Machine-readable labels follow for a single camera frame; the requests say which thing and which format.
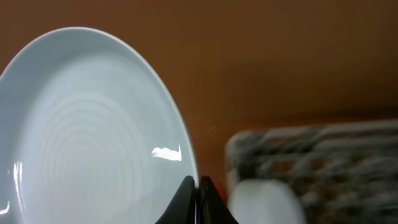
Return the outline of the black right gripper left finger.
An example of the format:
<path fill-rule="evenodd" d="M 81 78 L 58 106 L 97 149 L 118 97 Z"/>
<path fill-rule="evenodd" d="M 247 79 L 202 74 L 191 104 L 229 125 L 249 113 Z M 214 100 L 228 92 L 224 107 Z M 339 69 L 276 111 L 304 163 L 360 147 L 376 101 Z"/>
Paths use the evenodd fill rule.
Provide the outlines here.
<path fill-rule="evenodd" d="M 194 224 L 196 188 L 192 176 L 186 176 L 168 207 L 155 224 Z"/>

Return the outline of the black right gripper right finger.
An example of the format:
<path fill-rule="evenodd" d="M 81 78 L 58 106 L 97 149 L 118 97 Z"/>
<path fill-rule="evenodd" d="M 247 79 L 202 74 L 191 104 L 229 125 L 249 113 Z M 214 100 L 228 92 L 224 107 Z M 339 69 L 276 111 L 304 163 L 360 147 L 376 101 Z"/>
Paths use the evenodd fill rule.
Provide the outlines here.
<path fill-rule="evenodd" d="M 199 185 L 199 224 L 238 224 L 224 203 L 216 185 L 208 176 L 203 176 Z"/>

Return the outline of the light blue plate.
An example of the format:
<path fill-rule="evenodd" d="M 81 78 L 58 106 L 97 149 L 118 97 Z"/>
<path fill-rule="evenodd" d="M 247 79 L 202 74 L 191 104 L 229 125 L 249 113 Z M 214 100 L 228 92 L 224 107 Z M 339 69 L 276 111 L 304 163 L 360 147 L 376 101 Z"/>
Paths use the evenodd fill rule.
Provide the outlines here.
<path fill-rule="evenodd" d="M 53 30 L 3 71 L 2 223 L 155 223 L 186 176 L 197 163 L 173 98 L 115 36 Z"/>

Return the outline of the light blue bowl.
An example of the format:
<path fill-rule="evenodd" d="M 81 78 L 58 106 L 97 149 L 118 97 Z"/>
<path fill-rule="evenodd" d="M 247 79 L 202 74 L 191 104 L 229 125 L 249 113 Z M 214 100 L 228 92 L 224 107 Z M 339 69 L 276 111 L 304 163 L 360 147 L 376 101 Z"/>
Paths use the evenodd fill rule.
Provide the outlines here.
<path fill-rule="evenodd" d="M 306 224 L 303 206 L 279 180 L 244 180 L 230 193 L 228 208 L 242 224 Z"/>

